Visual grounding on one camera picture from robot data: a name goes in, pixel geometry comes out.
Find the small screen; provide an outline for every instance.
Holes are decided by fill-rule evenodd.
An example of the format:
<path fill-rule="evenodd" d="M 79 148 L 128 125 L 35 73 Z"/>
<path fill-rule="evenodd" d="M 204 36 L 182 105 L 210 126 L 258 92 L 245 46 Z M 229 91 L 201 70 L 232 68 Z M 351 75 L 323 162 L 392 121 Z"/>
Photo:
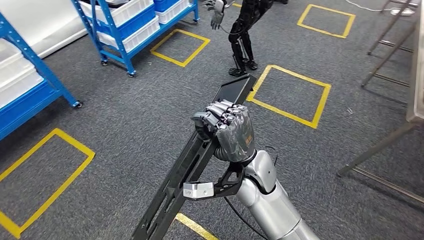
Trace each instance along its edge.
<path fill-rule="evenodd" d="M 221 88 L 216 93 L 213 102 L 227 100 L 236 104 L 243 104 L 255 82 L 256 77 L 247 74 L 237 78 L 236 80 L 222 84 Z"/>

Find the yellow tape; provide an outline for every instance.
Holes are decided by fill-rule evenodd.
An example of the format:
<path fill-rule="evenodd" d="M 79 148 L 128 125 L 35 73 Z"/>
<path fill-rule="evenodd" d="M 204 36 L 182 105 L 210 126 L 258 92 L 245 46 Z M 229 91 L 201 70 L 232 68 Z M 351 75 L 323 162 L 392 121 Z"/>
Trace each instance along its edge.
<path fill-rule="evenodd" d="M 330 12 L 333 12 L 333 13 L 338 13 L 338 14 L 343 14 L 343 15 L 349 16 L 346 27 L 343 31 L 343 35 L 331 33 L 331 32 L 325 31 L 325 30 L 318 29 L 316 27 L 312 27 L 312 26 L 308 26 L 308 25 L 303 24 L 303 21 L 305 20 L 306 16 L 308 15 L 308 13 L 309 13 L 309 11 L 311 10 L 312 7 L 327 10 L 327 11 L 330 11 Z M 335 9 L 331 9 L 331 8 L 327 8 L 327 7 L 323 7 L 323 6 L 309 4 L 306 7 L 305 11 L 300 15 L 300 18 L 297 21 L 297 25 L 300 26 L 300 27 L 306 28 L 306 29 L 317 31 L 317 32 L 322 33 L 322 34 L 327 34 L 327 35 L 330 35 L 330 36 L 333 36 L 333 37 L 345 39 L 349 35 L 349 32 L 351 31 L 352 25 L 354 24 L 354 20 L 355 20 L 354 14 L 335 10 Z"/>
<path fill-rule="evenodd" d="M 0 211 L 0 225 L 3 226 L 9 233 L 11 233 L 15 238 L 21 238 L 21 229 L 16 223 L 14 223 L 8 216 Z"/>
<path fill-rule="evenodd" d="M 197 234 L 199 234 L 200 236 L 202 236 L 206 240 L 218 240 L 217 237 L 215 237 L 214 235 L 212 235 L 210 232 L 206 231 L 206 229 L 204 229 L 202 226 L 200 226 L 199 224 L 195 223 L 193 220 L 191 220 L 190 218 L 186 217 L 182 213 L 178 213 L 175 216 L 175 219 L 177 219 L 182 224 L 184 224 L 187 227 L 189 227 L 191 230 L 195 231 Z"/>
<path fill-rule="evenodd" d="M 200 40 L 203 41 L 203 43 L 184 62 L 175 60 L 175 59 L 173 59 L 173 58 L 171 58 L 169 56 L 165 56 L 162 53 L 159 53 L 159 52 L 156 51 L 164 42 L 166 42 L 172 35 L 174 35 L 177 32 L 178 33 L 185 34 L 185 35 L 188 35 L 188 36 L 193 37 L 193 38 L 200 39 Z M 152 47 L 150 49 L 150 53 L 153 54 L 153 55 L 155 55 L 155 56 L 157 56 L 157 57 L 159 57 L 159 58 L 161 58 L 161 59 L 165 59 L 166 61 L 169 61 L 171 63 L 174 63 L 174 64 L 176 64 L 176 65 L 184 68 L 185 66 L 187 66 L 187 64 L 189 64 L 200 53 L 200 51 L 203 50 L 203 48 L 206 47 L 206 45 L 208 45 L 208 43 L 210 41 L 211 40 L 209 38 L 206 38 L 206 37 L 203 37 L 203 36 L 199 36 L 197 34 L 194 34 L 194 33 L 188 32 L 188 31 L 184 31 L 184 30 L 181 30 L 181 29 L 174 29 L 170 34 L 168 34 L 167 36 L 165 36 L 154 47 Z"/>
<path fill-rule="evenodd" d="M 310 83 L 313 83 L 313 84 L 322 86 L 324 88 L 324 90 L 322 92 L 322 95 L 321 95 L 321 98 L 319 100 L 318 106 L 316 107 L 316 111 L 315 111 L 315 114 L 313 116 L 312 121 L 305 120 L 305 119 L 300 118 L 300 117 L 298 117 L 296 115 L 293 115 L 293 114 L 291 114 L 289 112 L 283 111 L 283 110 L 278 109 L 278 108 L 276 108 L 276 107 L 274 107 L 272 105 L 269 105 L 269 104 L 267 104 L 265 102 L 262 102 L 262 101 L 260 101 L 258 99 L 255 99 L 256 93 L 258 92 L 259 88 L 261 87 L 262 83 L 264 82 L 265 78 L 267 77 L 268 73 L 270 72 L 270 70 L 272 68 L 277 69 L 277 70 L 280 70 L 280 71 L 282 71 L 284 73 L 287 73 L 287 74 L 290 74 L 292 76 L 295 76 L 295 77 L 300 78 L 302 80 L 308 81 Z M 312 79 L 310 77 L 300 75 L 300 74 L 298 74 L 296 72 L 287 70 L 287 69 L 282 68 L 282 67 L 277 66 L 277 65 L 268 65 L 268 66 L 266 66 L 266 68 L 263 71 L 262 75 L 257 80 L 256 84 L 253 86 L 253 91 L 250 92 L 250 94 L 247 96 L 247 99 L 246 100 L 247 101 L 250 101 L 252 103 L 255 103 L 255 104 L 257 104 L 257 105 L 259 105 L 259 106 L 261 106 L 263 108 L 266 108 L 268 110 L 271 110 L 271 111 L 273 111 L 275 113 L 278 113 L 280 115 L 283 115 L 283 116 L 285 116 L 285 117 L 287 117 L 289 119 L 295 120 L 295 121 L 297 121 L 297 122 L 299 122 L 301 124 L 304 124 L 306 126 L 309 126 L 311 128 L 316 129 L 318 127 L 318 123 L 320 121 L 321 115 L 322 115 L 322 113 L 324 111 L 324 106 L 326 105 L 327 97 L 328 97 L 328 95 L 330 93 L 330 88 L 331 88 L 331 85 L 330 84 L 323 83 L 323 82 L 317 81 L 315 79 Z"/>
<path fill-rule="evenodd" d="M 77 176 L 87 167 L 87 165 L 93 160 L 95 153 L 77 141 L 75 138 L 69 136 L 59 128 L 53 129 L 47 136 L 43 137 L 34 147 L 32 147 L 27 153 L 19 158 L 14 164 L 12 164 L 6 171 L 0 174 L 0 181 L 7 177 L 13 170 L 15 170 L 20 164 L 28 159 L 35 151 L 37 151 L 42 145 L 44 145 L 54 135 L 59 136 L 65 142 L 74 146 L 79 151 L 87 155 L 87 159 L 74 171 L 71 176 L 41 205 L 41 207 L 21 226 L 19 227 L 11 219 L 9 219 L 3 212 L 0 211 L 0 225 L 8 230 L 15 238 L 19 239 L 21 233 L 27 229 L 35 220 L 37 220 L 47 208 L 65 191 L 65 189 L 77 178 Z"/>

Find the white plastic bin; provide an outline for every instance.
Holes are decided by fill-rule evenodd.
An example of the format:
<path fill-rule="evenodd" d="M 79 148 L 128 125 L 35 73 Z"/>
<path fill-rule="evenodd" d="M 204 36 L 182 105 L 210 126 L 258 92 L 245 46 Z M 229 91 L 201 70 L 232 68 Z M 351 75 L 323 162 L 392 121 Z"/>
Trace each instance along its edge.
<path fill-rule="evenodd" d="M 92 6 L 86 2 L 79 1 L 82 11 L 84 14 L 91 18 L 92 16 Z M 153 0 L 131 0 L 128 3 L 125 3 L 119 8 L 109 8 L 110 14 L 112 15 L 115 26 L 119 27 L 124 24 L 126 21 L 132 19 L 137 14 L 141 13 L 147 7 L 153 4 Z M 95 6 L 95 16 L 97 20 L 102 21 L 105 24 L 108 24 L 106 17 L 103 14 L 102 8 L 100 6 Z"/>
<path fill-rule="evenodd" d="M 174 5 L 172 5 L 168 10 L 164 12 L 156 12 L 156 15 L 159 16 L 159 23 L 167 24 L 178 14 L 180 14 L 184 9 L 190 5 L 189 0 L 179 0 Z"/>
<path fill-rule="evenodd" d="M 35 67 L 22 72 L 20 75 L 0 83 L 0 109 L 28 92 L 43 81 Z"/>
<path fill-rule="evenodd" d="M 0 38 L 0 85 L 33 67 L 15 45 Z"/>
<path fill-rule="evenodd" d="M 135 47 L 137 47 L 150 36 L 152 36 L 154 33 L 159 31 L 160 28 L 161 27 L 159 26 L 159 17 L 155 16 L 146 25 L 144 25 L 142 28 L 140 28 L 139 30 L 137 30 L 122 41 L 125 51 L 129 53 Z M 100 42 L 118 48 L 117 42 L 112 36 L 109 36 L 108 34 L 102 32 L 97 32 L 97 36 Z"/>
<path fill-rule="evenodd" d="M 111 4 L 124 4 L 128 3 L 129 0 L 106 0 L 106 2 Z"/>

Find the humanoid robot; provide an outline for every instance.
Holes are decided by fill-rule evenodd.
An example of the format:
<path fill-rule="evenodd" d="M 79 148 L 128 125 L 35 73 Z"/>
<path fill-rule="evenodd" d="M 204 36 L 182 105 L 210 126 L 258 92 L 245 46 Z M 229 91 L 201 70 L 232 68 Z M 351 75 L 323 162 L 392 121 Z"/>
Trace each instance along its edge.
<path fill-rule="evenodd" d="M 210 25 L 212 29 L 219 29 L 224 18 L 224 10 L 229 8 L 236 0 L 207 0 L 202 5 L 212 13 Z M 240 15 L 232 25 L 228 40 L 231 43 L 233 58 L 236 68 L 230 68 L 228 73 L 234 77 L 245 75 L 246 67 L 251 70 L 258 69 L 252 51 L 249 30 L 271 8 L 274 0 L 243 0 Z"/>

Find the white cable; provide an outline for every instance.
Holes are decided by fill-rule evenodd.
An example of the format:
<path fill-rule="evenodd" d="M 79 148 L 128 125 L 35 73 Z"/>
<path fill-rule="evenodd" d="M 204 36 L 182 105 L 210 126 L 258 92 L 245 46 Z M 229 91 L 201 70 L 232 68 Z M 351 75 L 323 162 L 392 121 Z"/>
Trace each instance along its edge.
<path fill-rule="evenodd" d="M 371 12 L 381 12 L 381 10 L 375 10 L 375 9 L 370 9 L 370 8 L 367 8 L 367 7 L 363 7 L 363 6 L 360 6 L 359 4 L 356 4 L 354 2 L 351 2 L 349 0 L 345 0 L 345 1 L 348 2 L 348 3 L 350 3 L 350 4 L 352 4 L 352 5 L 355 5 L 356 7 L 360 8 L 360 9 L 365 9 L 365 10 L 368 10 L 368 11 L 371 11 Z M 390 9 L 383 9 L 383 11 L 392 11 L 393 9 L 400 9 L 400 8 L 398 8 L 398 7 L 392 7 Z"/>

